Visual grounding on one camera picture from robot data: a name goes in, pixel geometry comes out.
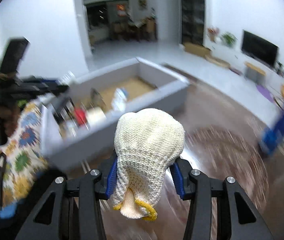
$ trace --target white knit glove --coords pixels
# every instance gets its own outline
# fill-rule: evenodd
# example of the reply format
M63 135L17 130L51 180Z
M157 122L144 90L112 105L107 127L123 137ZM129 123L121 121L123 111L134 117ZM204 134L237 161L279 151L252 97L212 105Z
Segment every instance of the white knit glove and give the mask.
M165 170L181 154L183 126L169 114L143 109L124 114L116 127L118 156L114 209L132 219L155 220Z

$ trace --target chair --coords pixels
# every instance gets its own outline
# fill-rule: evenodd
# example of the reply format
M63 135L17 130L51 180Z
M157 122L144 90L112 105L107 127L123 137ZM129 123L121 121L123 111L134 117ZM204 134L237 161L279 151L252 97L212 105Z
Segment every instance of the chair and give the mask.
M92 53L95 51L95 36L94 35L89 35L89 40L90 40L90 46L91 46L91 51Z
M119 35L121 35L125 40L127 36L127 23L121 22L121 23L113 23L113 33L114 38L119 39Z
M155 36L155 20L154 19L147 19L146 20L146 33L147 33L147 40L150 41L151 36Z
M134 36L137 41L140 41L139 35L138 35L138 28L136 26L129 26L129 25L127 25L126 32L127 32L128 40L131 37Z

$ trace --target colorful patterned fabric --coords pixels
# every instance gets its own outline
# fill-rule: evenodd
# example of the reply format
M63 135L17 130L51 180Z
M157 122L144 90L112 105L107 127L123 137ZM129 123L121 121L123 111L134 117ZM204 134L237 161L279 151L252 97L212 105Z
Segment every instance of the colorful patterned fabric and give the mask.
M39 132L41 113L34 103L29 103L21 113L18 128L0 151L7 156L3 177L3 206L25 198L35 175L47 168L40 155Z

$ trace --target window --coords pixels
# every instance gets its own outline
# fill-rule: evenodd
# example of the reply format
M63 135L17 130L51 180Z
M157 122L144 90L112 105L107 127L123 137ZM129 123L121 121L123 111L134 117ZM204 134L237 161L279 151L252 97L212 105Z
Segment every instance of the window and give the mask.
M87 5L88 20L90 29L96 29L108 25L106 3L95 3Z

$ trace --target purple yoga mat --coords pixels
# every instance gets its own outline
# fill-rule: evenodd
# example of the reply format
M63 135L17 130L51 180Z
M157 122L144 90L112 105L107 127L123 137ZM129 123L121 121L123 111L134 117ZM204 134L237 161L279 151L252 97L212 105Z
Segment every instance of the purple yoga mat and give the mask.
M267 100L269 100L271 103L274 102L273 96L272 96L272 94L269 92L269 90L267 90L265 87L262 87L262 86L260 86L260 85L257 85L257 89L258 89L258 91L259 91Z

